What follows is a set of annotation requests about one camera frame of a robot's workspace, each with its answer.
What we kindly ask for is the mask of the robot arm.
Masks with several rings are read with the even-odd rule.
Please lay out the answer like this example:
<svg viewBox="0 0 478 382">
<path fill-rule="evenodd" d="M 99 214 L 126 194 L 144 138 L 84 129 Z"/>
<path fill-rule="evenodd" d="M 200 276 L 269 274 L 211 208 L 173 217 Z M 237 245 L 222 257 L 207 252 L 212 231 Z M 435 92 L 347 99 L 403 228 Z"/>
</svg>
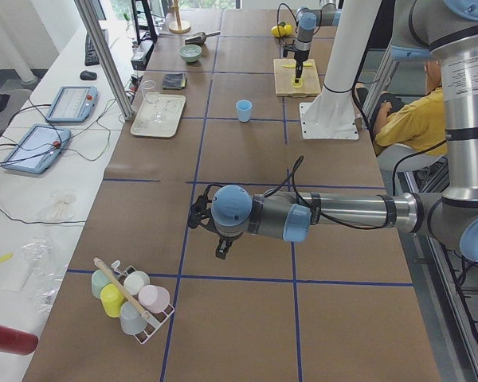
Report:
<svg viewBox="0 0 478 382">
<path fill-rule="evenodd" d="M 308 60 L 311 42 L 317 29 L 321 26 L 337 26 L 342 10 L 337 6 L 336 1 L 320 1 L 318 10 L 311 10 L 305 6 L 296 11 L 296 38 L 290 44 L 283 46 L 283 58 L 289 52 L 294 53 L 295 77 L 294 83 L 300 84 L 304 62 Z"/>
<path fill-rule="evenodd" d="M 246 232 L 300 242 L 312 225 L 334 223 L 420 233 L 478 263 L 478 1 L 395 2 L 391 51 L 398 60 L 441 62 L 449 186 L 355 197 L 282 188 L 250 195 L 224 185 L 200 195 L 187 221 L 218 235 L 218 258 Z"/>
</svg>

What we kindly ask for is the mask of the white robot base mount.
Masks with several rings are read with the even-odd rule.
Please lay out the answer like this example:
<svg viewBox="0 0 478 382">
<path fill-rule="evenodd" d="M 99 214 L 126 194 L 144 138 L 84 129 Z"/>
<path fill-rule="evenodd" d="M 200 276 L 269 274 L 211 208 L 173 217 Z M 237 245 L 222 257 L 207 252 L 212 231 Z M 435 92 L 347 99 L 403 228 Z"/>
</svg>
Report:
<svg viewBox="0 0 478 382">
<path fill-rule="evenodd" d="M 352 95 L 381 3 L 380 0 L 344 2 L 322 92 L 312 103 L 300 104 L 304 139 L 359 138 Z"/>
</svg>

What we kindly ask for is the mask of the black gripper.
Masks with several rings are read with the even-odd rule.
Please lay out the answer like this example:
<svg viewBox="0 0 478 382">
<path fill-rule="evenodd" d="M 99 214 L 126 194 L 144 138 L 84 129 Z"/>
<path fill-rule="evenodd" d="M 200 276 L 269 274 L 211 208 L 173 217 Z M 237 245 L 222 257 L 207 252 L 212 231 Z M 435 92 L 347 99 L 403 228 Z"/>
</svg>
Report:
<svg viewBox="0 0 478 382">
<path fill-rule="evenodd" d="M 289 53 L 294 53 L 295 66 L 295 78 L 301 79 L 304 62 L 308 59 L 310 53 L 311 43 L 302 42 L 295 39 L 291 44 L 284 44 L 282 57 L 287 58 Z"/>
<path fill-rule="evenodd" d="M 222 185 L 211 183 L 206 186 L 203 194 L 199 195 L 196 201 L 190 206 L 187 226 L 191 229 L 196 229 L 198 226 L 201 226 L 207 231 L 217 234 L 219 236 L 219 241 L 215 250 L 215 255 L 219 259 L 226 259 L 233 242 L 238 240 L 242 236 L 242 233 L 221 233 L 217 229 L 211 213 L 210 205 L 212 201 L 209 199 L 209 192 L 212 187 L 221 188 Z"/>
</svg>

